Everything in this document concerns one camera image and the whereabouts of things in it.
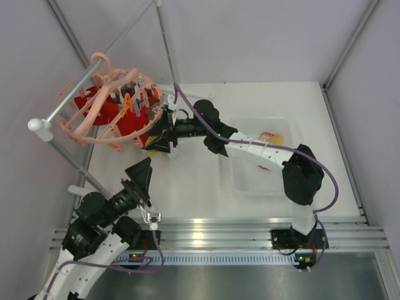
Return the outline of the yellow sock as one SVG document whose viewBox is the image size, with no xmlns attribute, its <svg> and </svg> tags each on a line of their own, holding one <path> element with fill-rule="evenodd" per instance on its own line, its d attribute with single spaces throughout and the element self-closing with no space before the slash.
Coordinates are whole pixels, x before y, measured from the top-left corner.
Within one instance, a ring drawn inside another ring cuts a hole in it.
<svg viewBox="0 0 400 300">
<path fill-rule="evenodd" d="M 268 143 L 276 145 L 276 146 L 283 146 L 284 145 L 284 136 L 273 135 L 268 139 Z"/>
<path fill-rule="evenodd" d="M 146 150 L 146 154 L 148 154 L 149 156 L 158 156 L 158 155 L 162 155 L 163 152 L 155 151 L 155 150 Z"/>
</svg>

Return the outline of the pink round clip hanger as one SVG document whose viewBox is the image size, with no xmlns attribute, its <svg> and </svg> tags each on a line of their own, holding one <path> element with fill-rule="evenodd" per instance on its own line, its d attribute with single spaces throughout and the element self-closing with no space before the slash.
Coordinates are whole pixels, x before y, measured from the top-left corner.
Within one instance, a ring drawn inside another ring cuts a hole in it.
<svg viewBox="0 0 400 300">
<path fill-rule="evenodd" d="M 137 68 L 117 69 L 110 58 L 95 52 L 105 69 L 91 76 L 93 86 L 74 93 L 72 113 L 61 113 L 57 124 L 74 142 L 106 144 L 118 152 L 124 143 L 143 149 L 148 131 L 160 120 L 164 93 L 156 82 Z"/>
</svg>

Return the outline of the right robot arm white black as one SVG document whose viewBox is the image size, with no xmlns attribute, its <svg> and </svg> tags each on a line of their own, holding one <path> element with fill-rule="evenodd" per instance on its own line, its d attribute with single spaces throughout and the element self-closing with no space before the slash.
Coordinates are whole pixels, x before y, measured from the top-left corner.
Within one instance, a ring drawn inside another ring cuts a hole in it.
<svg viewBox="0 0 400 300">
<path fill-rule="evenodd" d="M 282 146 L 252 139 L 234 127 L 224 124 L 211 101 L 198 100 L 192 108 L 193 117 L 178 119 L 165 106 L 159 121 L 148 131 L 145 150 L 170 153 L 179 139 L 202 137 L 204 145 L 214 154 L 256 164 L 282 177 L 284 193 L 293 203 L 289 232 L 275 245 L 278 251 L 306 248 L 314 241 L 317 221 L 313 200 L 324 178 L 309 147 L 301 144 L 288 150 Z"/>
</svg>

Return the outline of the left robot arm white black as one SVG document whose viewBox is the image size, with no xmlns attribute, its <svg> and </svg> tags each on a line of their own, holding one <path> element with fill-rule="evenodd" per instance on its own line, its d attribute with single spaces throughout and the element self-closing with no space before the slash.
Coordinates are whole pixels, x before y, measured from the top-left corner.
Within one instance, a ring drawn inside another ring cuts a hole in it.
<svg viewBox="0 0 400 300">
<path fill-rule="evenodd" d="M 54 268 L 33 299 L 86 299 L 113 261 L 141 242 L 142 227 L 129 217 L 130 211 L 139 209 L 144 223 L 153 231 L 158 228 L 159 216 L 149 211 L 152 171 L 147 157 L 125 170 L 128 179 L 121 181 L 117 194 L 107 198 L 90 192 L 83 197 Z"/>
</svg>

